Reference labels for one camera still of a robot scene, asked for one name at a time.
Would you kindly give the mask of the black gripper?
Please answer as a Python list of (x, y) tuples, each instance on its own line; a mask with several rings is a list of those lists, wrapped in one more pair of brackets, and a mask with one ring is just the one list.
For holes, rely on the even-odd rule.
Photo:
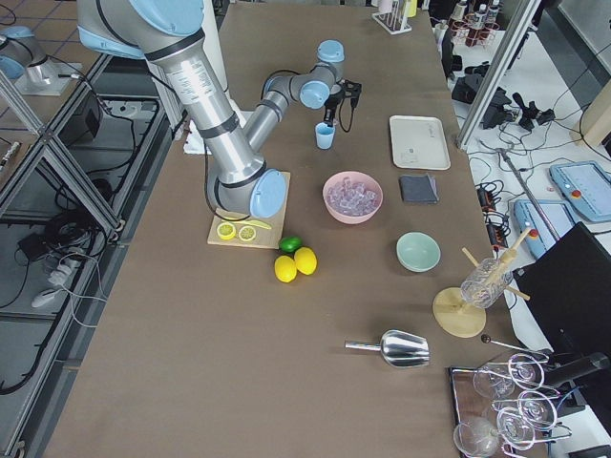
[(338, 83), (332, 87), (329, 97), (324, 105), (324, 122), (328, 127), (333, 127), (335, 125), (335, 119), (341, 104), (344, 102), (345, 95), (346, 89), (344, 83)]

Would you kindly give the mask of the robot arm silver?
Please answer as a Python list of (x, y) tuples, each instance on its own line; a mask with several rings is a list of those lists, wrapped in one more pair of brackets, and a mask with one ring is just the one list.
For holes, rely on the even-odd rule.
[(215, 159), (207, 191), (225, 211), (270, 218), (283, 207), (284, 176), (259, 151), (293, 102), (320, 109), (343, 77), (344, 47), (322, 42), (309, 73), (278, 76), (241, 124), (204, 51), (205, 1), (80, 1), (78, 32), (87, 48), (144, 59), (161, 68)]

